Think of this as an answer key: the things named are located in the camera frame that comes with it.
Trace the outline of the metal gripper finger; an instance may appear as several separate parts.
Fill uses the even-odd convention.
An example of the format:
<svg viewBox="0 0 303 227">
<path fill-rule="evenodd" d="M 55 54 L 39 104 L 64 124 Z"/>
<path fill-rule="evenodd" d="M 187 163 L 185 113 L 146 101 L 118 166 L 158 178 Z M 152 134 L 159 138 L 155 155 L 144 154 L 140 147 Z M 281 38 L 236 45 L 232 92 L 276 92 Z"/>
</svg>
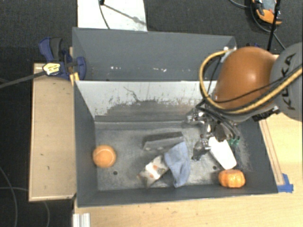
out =
<svg viewBox="0 0 303 227">
<path fill-rule="evenodd" d="M 199 161 L 201 159 L 201 156 L 205 152 L 205 147 L 202 142 L 197 141 L 196 144 L 193 147 L 193 155 L 191 157 L 194 161 Z"/>
<path fill-rule="evenodd" d="M 202 138 L 200 140 L 200 146 L 202 151 L 209 151 L 211 149 L 211 146 L 209 145 L 209 139 Z"/>
</svg>

